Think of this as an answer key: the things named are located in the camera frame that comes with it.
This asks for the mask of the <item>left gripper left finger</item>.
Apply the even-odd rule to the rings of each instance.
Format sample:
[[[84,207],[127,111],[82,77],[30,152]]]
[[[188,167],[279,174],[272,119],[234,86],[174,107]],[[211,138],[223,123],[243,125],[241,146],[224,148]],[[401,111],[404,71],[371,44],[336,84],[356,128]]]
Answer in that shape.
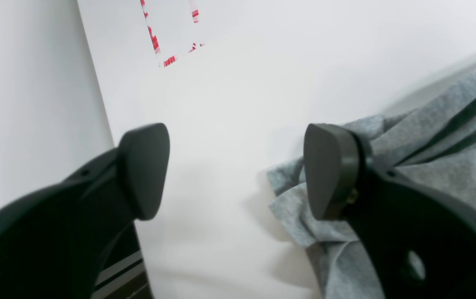
[[[124,231],[153,219],[169,161],[166,125],[128,131],[62,182],[0,209],[0,299],[89,299]]]

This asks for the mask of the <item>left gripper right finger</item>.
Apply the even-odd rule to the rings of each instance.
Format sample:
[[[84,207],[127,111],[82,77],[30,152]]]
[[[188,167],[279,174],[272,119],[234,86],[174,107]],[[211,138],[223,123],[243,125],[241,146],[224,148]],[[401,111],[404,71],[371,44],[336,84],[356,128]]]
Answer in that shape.
[[[475,209],[410,181],[337,125],[308,125],[303,160],[312,215],[349,223],[387,299],[476,299]]]

